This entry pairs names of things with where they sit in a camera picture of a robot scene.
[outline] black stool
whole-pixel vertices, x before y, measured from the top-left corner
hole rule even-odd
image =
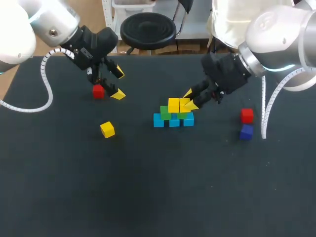
[[[122,40],[131,48],[127,54],[137,48],[141,50],[155,50],[164,48],[175,41],[176,37],[181,34],[187,15],[189,14],[193,0],[178,0],[178,5],[171,20],[167,16],[143,12],[132,15],[123,21],[120,27],[120,36]],[[175,17],[179,7],[182,5],[185,14],[181,23],[179,32],[174,24]]]

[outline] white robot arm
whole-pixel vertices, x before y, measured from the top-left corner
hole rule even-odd
[[[187,92],[185,97],[191,102],[186,107],[199,109],[211,99],[220,103],[225,94],[245,85],[251,76],[260,78],[268,71],[286,73],[284,78],[303,67],[306,74],[293,78],[284,88],[301,91],[313,86],[316,83],[314,9],[316,0],[304,0],[294,7],[271,7],[249,24],[239,53],[221,58],[212,52],[205,55],[202,66],[206,80]]]
[[[118,37],[111,28],[97,34],[86,26],[79,26],[80,17],[63,0],[0,0],[0,74],[29,59],[36,48],[37,35],[48,46],[57,47],[43,58],[41,76],[46,85],[49,100],[38,109],[20,109],[0,100],[0,104],[19,112],[34,113],[47,109],[52,102],[52,91],[46,78],[45,66],[54,53],[64,53],[81,70],[87,70],[88,80],[100,84],[107,95],[122,99],[124,93],[114,84],[107,83],[100,67],[107,69],[118,79],[123,71],[107,55],[116,47]]]

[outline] stacked blocks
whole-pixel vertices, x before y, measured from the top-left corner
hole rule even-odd
[[[160,114],[154,114],[154,127],[164,127],[164,121]]]
[[[177,118],[177,114],[171,115],[171,120],[169,120],[169,127],[180,127],[180,120]]]
[[[168,111],[169,113],[178,113],[180,109],[179,98],[169,98]]]
[[[194,126],[194,115],[193,113],[188,113],[187,118],[183,121],[184,127],[192,127]]]
[[[243,123],[240,140],[249,141],[253,136],[253,126],[248,125],[253,123],[253,110],[252,109],[242,109],[241,110],[241,122]]]
[[[161,120],[171,120],[171,113],[168,112],[168,106],[160,106]]]
[[[180,113],[189,113],[191,110],[186,109],[184,106],[190,102],[189,98],[179,99],[180,103]]]
[[[101,85],[94,85],[92,94],[94,99],[103,99],[105,94],[104,88]]]
[[[101,126],[101,132],[105,138],[109,138],[115,135],[114,127],[110,122],[106,122]]]
[[[194,126],[194,115],[184,106],[190,102],[189,98],[169,98],[168,106],[160,107],[160,114],[154,114],[154,127],[164,127],[164,122],[169,121],[169,127],[180,127],[180,121],[183,120],[183,126]]]

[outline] yellow block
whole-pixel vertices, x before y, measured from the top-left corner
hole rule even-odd
[[[114,95],[112,95],[112,98],[115,98],[117,100],[121,100],[125,97],[126,95],[123,93],[123,91],[121,91],[120,89],[118,89],[117,93],[115,93]]]
[[[168,103],[168,112],[169,113],[178,113],[179,107],[180,107],[179,98],[169,98],[169,103]]]
[[[179,99],[180,100],[180,113],[189,113],[191,110],[188,110],[184,106],[190,102],[189,98],[183,98]]]
[[[101,127],[101,132],[103,133],[105,138],[109,138],[115,135],[114,127],[110,122],[106,122],[100,127]]]

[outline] cyan block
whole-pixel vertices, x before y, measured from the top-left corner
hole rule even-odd
[[[154,114],[154,127],[164,127],[164,122],[161,120],[160,114]]]
[[[184,127],[192,127],[194,126],[194,115],[193,113],[188,113],[187,118],[183,120]]]
[[[249,141],[252,139],[253,135],[253,126],[244,124],[240,132],[240,140]]]
[[[169,120],[169,127],[180,127],[180,120],[177,118],[177,114],[171,115],[171,120]]]

